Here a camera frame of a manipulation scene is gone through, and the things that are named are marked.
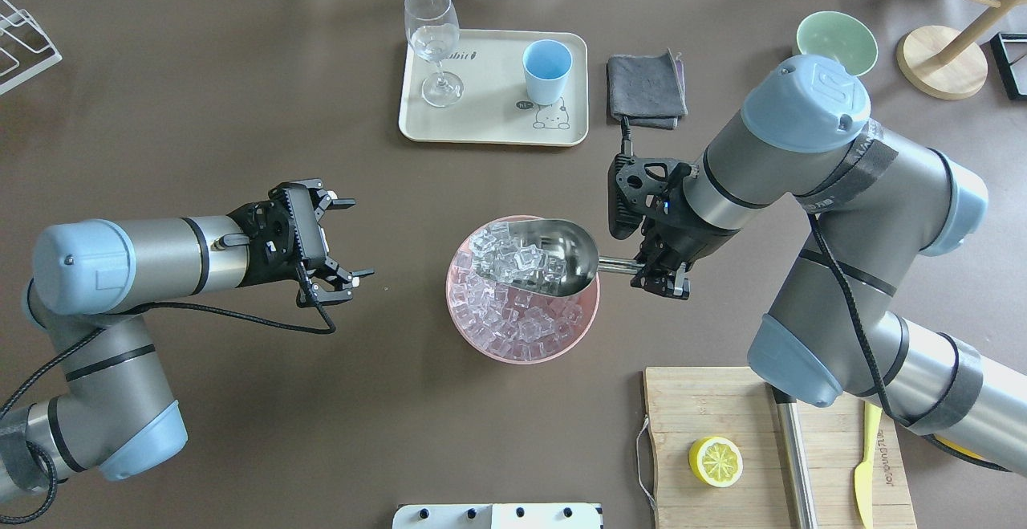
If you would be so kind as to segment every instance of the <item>table surface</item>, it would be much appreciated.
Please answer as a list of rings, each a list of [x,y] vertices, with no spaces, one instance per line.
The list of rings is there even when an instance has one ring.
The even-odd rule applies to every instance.
[[[602,502],[607,527],[649,526],[633,448],[642,371],[745,365],[806,236],[799,207],[774,203],[697,263],[688,302],[603,277],[592,331],[532,367],[490,361],[458,336],[447,266],[466,233],[516,214],[574,219],[604,255],[634,255],[638,237],[604,232],[606,169],[619,146],[606,115],[607,58],[683,53],[690,115],[678,130],[636,130],[635,150],[693,160],[817,9],[851,13],[877,35],[880,62],[864,76],[875,118],[949,153],[991,191],[978,233],[952,255],[915,263],[893,309],[1027,371],[1027,310],[1016,305],[1027,279],[1023,105],[1005,99],[994,68],[975,98],[935,101],[892,58],[910,29],[964,27],[979,5],[455,0],[465,28],[569,31],[587,42],[588,137],[572,149],[535,149],[403,138],[403,0],[11,2],[65,60],[0,99],[0,390],[53,354],[20,306],[44,226],[224,215],[278,182],[316,177],[358,200],[322,221],[335,259],[377,270],[332,309],[341,328],[333,336],[149,313],[189,443],[122,483],[97,471],[73,479],[38,527],[384,529],[403,503],[562,500]],[[998,28],[1024,31],[1027,12]],[[295,309],[295,289],[200,301],[313,324],[310,310]],[[62,376],[48,375],[28,398],[63,390]],[[1024,479],[957,462],[909,433],[901,442],[920,527],[1023,526]]]

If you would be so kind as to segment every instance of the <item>folded towel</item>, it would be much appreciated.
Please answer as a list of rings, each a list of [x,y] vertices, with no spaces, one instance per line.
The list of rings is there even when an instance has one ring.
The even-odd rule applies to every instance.
[[[686,116],[685,72],[670,50],[661,56],[615,54],[606,63],[610,115],[633,126],[672,130]]]

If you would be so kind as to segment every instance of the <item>wooden cutting board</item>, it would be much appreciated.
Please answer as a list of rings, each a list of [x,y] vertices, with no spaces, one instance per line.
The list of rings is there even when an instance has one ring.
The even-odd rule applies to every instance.
[[[790,517],[773,398],[751,369],[650,367],[645,396],[656,529],[797,527]],[[820,526],[860,529],[852,468],[863,458],[863,402],[843,394],[826,409],[799,405]],[[741,451],[741,479],[726,489],[703,485],[688,466],[689,447],[711,434],[730,439]],[[874,528],[915,529],[895,423],[887,416],[881,418],[876,449]]]

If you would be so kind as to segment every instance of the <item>wine glass base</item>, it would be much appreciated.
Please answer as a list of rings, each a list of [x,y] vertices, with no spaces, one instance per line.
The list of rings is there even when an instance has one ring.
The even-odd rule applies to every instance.
[[[463,80],[451,72],[442,72],[441,82],[439,76],[439,73],[432,73],[421,83],[421,97],[428,102],[428,105],[433,105],[435,108],[449,108],[462,97]]]

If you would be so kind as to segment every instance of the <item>white wire basket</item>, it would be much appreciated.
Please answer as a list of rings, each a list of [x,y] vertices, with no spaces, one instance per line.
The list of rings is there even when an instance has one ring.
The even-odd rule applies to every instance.
[[[0,95],[59,61],[61,53],[36,20],[0,0]]]

